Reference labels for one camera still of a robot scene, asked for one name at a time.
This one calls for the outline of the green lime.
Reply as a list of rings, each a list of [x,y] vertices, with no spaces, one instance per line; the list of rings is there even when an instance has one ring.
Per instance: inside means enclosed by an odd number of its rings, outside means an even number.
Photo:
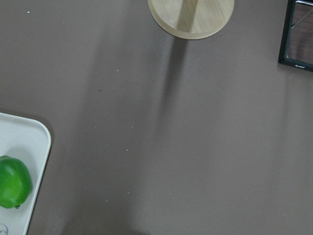
[[[23,204],[32,191],[32,181],[26,165],[19,159],[0,157],[0,206],[12,209]]]

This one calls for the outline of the cream serving tray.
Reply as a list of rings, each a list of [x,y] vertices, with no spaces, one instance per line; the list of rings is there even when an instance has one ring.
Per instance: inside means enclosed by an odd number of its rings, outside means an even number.
[[[32,181],[32,191],[19,208],[1,207],[2,235],[27,234],[50,148],[50,132],[41,122],[0,114],[0,154],[21,160],[26,165]]]

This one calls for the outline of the wine glass rack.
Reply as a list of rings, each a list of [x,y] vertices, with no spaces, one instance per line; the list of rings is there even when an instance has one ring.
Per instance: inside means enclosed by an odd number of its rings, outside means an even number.
[[[313,2],[288,1],[278,62],[313,70]]]

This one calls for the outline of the wooden cup tree stand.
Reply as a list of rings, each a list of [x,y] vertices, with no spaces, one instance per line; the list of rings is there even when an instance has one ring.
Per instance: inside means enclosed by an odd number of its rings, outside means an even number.
[[[166,32],[187,40],[218,33],[230,20],[234,0],[149,0],[149,10]]]

